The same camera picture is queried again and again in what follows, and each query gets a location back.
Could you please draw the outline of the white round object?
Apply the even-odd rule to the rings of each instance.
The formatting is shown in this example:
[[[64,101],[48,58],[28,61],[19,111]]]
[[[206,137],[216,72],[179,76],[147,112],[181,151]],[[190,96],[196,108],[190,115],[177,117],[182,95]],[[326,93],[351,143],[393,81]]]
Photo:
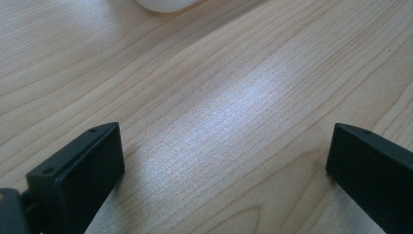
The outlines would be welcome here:
[[[174,13],[184,10],[200,0],[135,0],[147,10],[156,13]]]

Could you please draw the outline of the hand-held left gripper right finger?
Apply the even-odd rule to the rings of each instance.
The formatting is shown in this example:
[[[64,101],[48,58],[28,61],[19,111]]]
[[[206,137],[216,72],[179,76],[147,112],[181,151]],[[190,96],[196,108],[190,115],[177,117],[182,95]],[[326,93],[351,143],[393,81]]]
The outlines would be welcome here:
[[[413,234],[413,152],[337,123],[325,169],[387,234]]]

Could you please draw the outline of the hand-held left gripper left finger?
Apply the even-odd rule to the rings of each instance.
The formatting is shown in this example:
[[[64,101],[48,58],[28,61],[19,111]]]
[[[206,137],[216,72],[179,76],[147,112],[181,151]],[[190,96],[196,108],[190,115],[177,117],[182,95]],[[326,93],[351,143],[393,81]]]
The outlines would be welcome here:
[[[117,122],[91,128],[26,175],[43,234],[83,234],[125,172]]]

